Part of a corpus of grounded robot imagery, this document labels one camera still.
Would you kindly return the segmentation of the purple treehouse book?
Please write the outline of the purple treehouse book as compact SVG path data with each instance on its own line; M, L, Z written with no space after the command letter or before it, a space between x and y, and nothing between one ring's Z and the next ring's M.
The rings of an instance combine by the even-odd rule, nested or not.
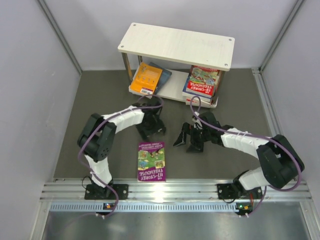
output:
M166 182L165 143L142 142L138 146L137 181Z

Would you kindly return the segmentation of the red white book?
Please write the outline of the red white book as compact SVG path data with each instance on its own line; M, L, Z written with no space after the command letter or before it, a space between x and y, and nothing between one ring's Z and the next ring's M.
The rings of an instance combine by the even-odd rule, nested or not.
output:
M209 102L206 102L206 101L199 102L198 99L194 99L192 101L192 105L196 106L196 107L201 106L202 108L212 108L212 109L214 109L218 105L218 99L214 103L209 103Z

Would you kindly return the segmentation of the yellow brown paperback book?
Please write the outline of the yellow brown paperback book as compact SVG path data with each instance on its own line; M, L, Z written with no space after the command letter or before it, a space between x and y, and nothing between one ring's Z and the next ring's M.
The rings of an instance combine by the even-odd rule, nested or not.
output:
M190 101L193 98L194 102L201 101L202 103L205 102L207 104L210 104L211 103L211 99L212 99L211 97L204 97L204 96L201 96L199 94L188 93L188 92L185 92L185 91L182 92L182 96L186 101Z

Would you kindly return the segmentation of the orange yellow book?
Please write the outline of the orange yellow book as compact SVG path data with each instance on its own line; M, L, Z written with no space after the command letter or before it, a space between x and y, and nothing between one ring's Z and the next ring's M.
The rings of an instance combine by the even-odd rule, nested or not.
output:
M156 90L162 72L162 69L142 62L137 69L129 89L135 93L152 95Z

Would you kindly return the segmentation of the red treehouse book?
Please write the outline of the red treehouse book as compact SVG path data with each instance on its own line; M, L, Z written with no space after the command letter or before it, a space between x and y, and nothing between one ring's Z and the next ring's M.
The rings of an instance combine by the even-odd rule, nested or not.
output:
M192 65L182 92L211 99L216 92L221 74L222 71L218 69Z

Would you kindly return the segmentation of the dark blue Nineteen Eighty-Four book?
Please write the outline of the dark blue Nineteen Eighty-Four book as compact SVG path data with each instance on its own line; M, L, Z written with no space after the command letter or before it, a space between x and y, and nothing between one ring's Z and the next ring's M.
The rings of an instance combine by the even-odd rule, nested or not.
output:
M159 93L159 91L162 89L162 87L167 83L167 81L170 79L170 77L172 76L172 72L153 63L153 62L150 62L149 63L150 66L152 67L155 67L157 69L161 69L162 72L161 72L161 75L160 75L160 78L159 78L159 81L157 83L157 86L154 90L154 94L157 95Z

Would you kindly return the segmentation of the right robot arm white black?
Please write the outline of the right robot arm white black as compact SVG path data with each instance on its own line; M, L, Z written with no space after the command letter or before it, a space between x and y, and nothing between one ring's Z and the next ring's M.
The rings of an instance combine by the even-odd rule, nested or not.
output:
M201 153L204 143L235 149L258 159L260 166L235 177L230 185L233 198L246 198L254 189L270 186L284 188L294 178L301 179L305 165L286 137L253 135L231 125L220 125L212 112L193 114L193 124L183 123L174 147L186 144L190 137L189 153Z

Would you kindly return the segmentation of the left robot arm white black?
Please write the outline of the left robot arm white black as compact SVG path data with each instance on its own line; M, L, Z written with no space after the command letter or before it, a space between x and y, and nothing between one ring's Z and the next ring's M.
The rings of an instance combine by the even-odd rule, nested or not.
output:
M100 115L93 113L87 120L77 145L79 157L86 158L91 174L93 192L107 199L113 194L113 177L109 170L108 155L111 152L115 135L135 126L142 140L164 133L166 127L160 119L164 100L156 95L147 95L145 103L136 102L115 113Z

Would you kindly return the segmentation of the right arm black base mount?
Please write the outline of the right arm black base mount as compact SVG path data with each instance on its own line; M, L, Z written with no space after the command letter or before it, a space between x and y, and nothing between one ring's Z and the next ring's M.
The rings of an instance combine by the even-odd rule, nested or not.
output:
M219 183L216 186L218 199L226 202L240 199L259 200L263 195L263 190L260 187L256 187L251 190L245 190L234 183Z

